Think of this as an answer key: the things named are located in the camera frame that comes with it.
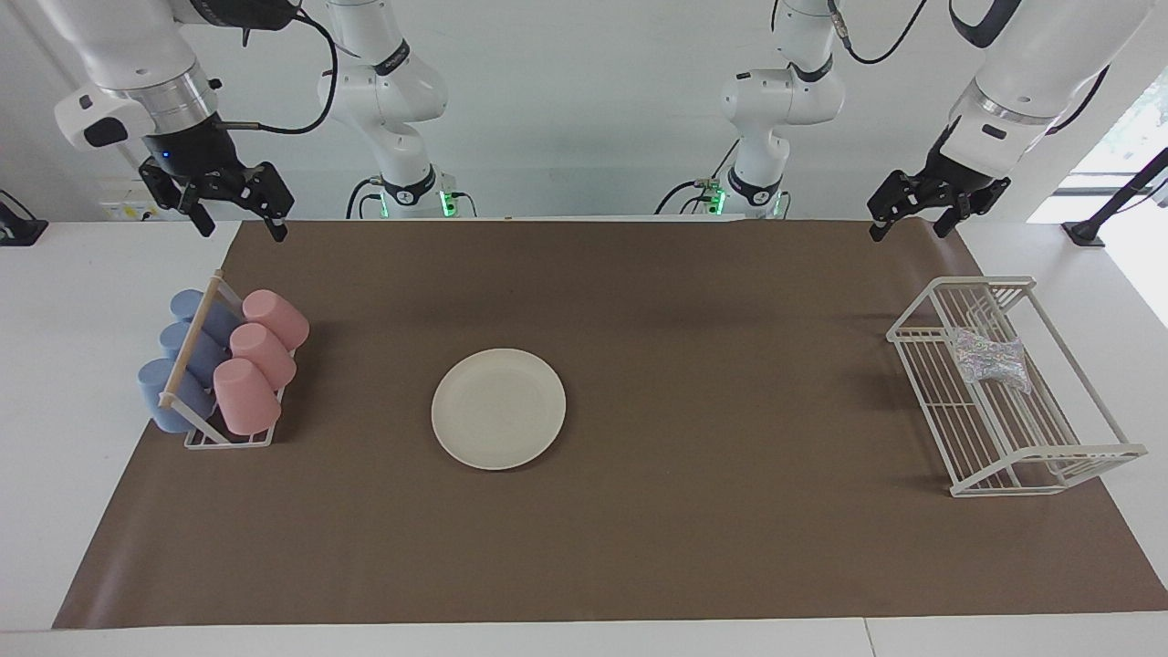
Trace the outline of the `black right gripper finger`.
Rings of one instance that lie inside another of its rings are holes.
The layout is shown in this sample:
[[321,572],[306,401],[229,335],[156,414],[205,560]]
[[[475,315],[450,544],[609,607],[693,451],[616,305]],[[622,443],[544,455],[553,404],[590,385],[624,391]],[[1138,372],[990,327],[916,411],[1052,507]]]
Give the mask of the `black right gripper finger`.
[[139,175],[153,201],[164,210],[175,210],[195,224],[200,236],[213,236],[215,221],[202,205],[196,177],[176,177],[150,157],[139,166]]
[[263,219],[276,243],[287,240],[285,220],[293,205],[296,198],[272,162],[246,168],[246,208]]

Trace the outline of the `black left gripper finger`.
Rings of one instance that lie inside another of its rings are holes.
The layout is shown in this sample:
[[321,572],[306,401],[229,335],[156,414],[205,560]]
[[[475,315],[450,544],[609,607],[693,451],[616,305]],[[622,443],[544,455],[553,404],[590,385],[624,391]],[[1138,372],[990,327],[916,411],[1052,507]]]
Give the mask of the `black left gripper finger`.
[[946,238],[958,224],[966,221],[972,213],[969,194],[955,193],[948,201],[948,207],[933,224],[933,231],[939,238]]
[[922,195],[922,178],[910,175],[905,171],[889,173],[867,201],[867,208],[871,213],[869,235],[872,242],[880,243],[896,222],[922,209],[919,195]]

